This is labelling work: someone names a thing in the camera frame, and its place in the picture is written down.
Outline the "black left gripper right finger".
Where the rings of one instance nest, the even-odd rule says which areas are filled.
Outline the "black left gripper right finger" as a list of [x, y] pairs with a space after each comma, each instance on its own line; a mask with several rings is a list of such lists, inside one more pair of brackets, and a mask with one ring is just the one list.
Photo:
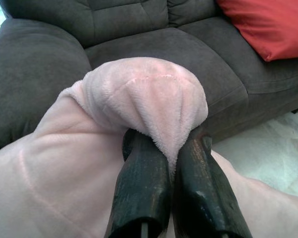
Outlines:
[[174, 187], [177, 238], [249, 238], [229, 181], [211, 155], [212, 138], [192, 130], [178, 153]]

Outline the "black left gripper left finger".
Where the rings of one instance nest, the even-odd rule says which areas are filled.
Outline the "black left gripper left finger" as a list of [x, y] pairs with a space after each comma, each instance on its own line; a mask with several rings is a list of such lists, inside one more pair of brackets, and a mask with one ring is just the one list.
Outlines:
[[111, 209], [113, 238], [160, 238], [171, 208], [168, 161], [153, 140], [129, 129], [123, 138], [124, 164]]

